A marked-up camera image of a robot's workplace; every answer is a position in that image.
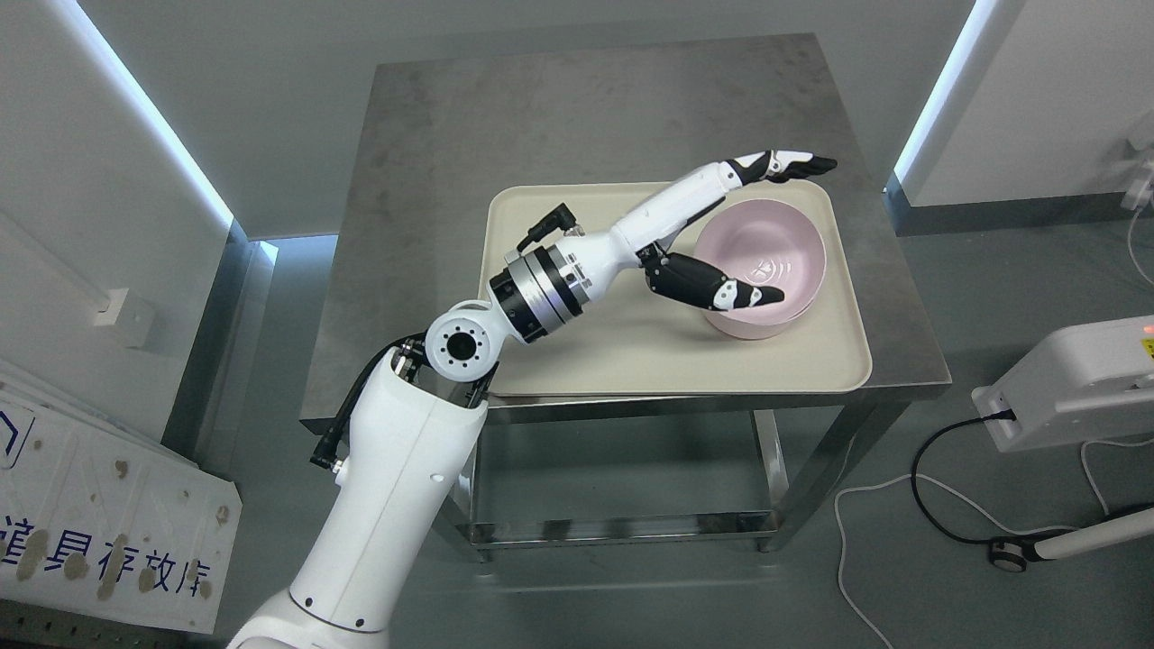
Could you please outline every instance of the white device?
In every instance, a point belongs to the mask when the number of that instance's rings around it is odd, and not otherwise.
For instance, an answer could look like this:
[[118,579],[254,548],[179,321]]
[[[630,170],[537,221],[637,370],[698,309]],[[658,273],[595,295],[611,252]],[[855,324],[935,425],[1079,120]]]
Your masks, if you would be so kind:
[[[464,467],[488,409],[485,393],[507,337],[529,344],[582,314],[619,273],[642,268],[655,294],[714,311],[784,299],[772,286],[727,277],[668,247],[732,189],[825,173],[837,162],[763,151],[702,166],[631,209],[608,231],[585,236],[564,206],[533,226],[488,301],[463,301],[427,333],[374,357],[322,435],[312,461],[332,470],[340,493],[287,590],[272,596],[230,642],[234,648],[388,647],[388,624],[421,542]],[[548,248],[533,243],[561,230]],[[417,386],[428,366],[471,382],[463,404]],[[349,455],[336,458],[345,426]]]
[[972,398],[1006,453],[1154,428],[1154,315],[1058,329]]

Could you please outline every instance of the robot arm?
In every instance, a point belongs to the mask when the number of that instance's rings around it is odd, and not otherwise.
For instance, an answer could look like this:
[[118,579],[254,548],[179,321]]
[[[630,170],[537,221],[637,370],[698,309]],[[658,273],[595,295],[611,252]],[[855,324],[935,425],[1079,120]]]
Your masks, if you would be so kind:
[[[668,247],[725,195],[758,180],[784,182],[837,163],[799,151],[764,151],[702,166],[585,236],[564,204],[534,226],[488,300],[463,301],[427,333],[402,338],[358,378],[312,461],[332,470],[340,494],[292,585],[245,624],[230,648],[383,648],[388,621],[441,502],[477,442],[485,394],[508,337],[529,344],[582,314],[627,268],[642,268],[654,293],[712,309],[782,299]],[[555,230],[564,237],[525,253]],[[459,404],[418,387],[429,366],[467,383]],[[336,458],[349,431],[349,456]]]
[[[683,176],[629,210],[606,231],[585,234],[564,203],[534,225],[489,279],[488,300],[458,304],[429,326],[426,351],[442,376],[473,381],[497,361],[505,338],[522,344],[552,334],[605,296],[617,274],[640,268],[654,293],[713,311],[781,301],[772,286],[727,277],[700,260],[669,253],[677,234],[726,194],[759,180],[785,182],[825,173],[837,162],[801,151],[763,151],[715,162]],[[526,247],[554,230],[549,247]]]

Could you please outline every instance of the electrical outlet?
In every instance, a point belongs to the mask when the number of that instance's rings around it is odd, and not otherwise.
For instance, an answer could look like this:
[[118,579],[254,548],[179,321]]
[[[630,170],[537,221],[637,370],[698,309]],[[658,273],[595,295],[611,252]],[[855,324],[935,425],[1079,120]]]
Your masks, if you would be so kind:
[[1154,194],[1152,187],[1154,187],[1154,152],[1147,155],[1142,164],[1139,165],[1138,172],[1126,189],[1126,195],[1122,197],[1122,207],[1133,210],[1151,202],[1151,195]]
[[92,324],[106,327],[126,348],[144,346],[156,309],[129,289],[108,291],[108,308],[96,314]]

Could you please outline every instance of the beige tray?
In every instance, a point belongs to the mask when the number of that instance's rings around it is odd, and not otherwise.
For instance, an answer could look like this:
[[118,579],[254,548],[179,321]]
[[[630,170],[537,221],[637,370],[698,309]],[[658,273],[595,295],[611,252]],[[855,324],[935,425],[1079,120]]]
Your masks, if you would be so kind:
[[[485,284],[504,268],[504,253],[557,203],[586,232],[604,230],[665,182],[511,187],[489,206],[481,261]],[[759,184],[729,194],[717,209],[749,199],[775,199],[810,217],[826,247],[825,282],[812,306],[784,333],[739,341],[710,326],[699,309],[652,294],[638,269],[617,276],[600,301],[531,345],[505,343],[490,391],[501,396],[652,394],[846,393],[869,378],[874,361],[849,281],[830,197],[794,180]],[[677,238],[691,254],[709,217]]]

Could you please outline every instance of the metal table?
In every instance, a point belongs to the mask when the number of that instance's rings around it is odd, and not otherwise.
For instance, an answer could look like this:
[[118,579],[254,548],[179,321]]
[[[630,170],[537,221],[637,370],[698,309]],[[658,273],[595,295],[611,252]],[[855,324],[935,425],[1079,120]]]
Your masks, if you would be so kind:
[[[515,185],[670,180],[763,148],[839,161],[830,194],[874,356],[844,395],[490,400],[490,423],[745,410],[770,509],[487,523],[454,491],[442,522],[477,550],[757,538],[784,544],[912,401],[950,373],[814,35],[382,65],[361,133],[301,419],[330,417],[367,358],[477,290],[489,201]],[[772,413],[841,405],[786,479]],[[475,485],[475,462],[462,485]]]

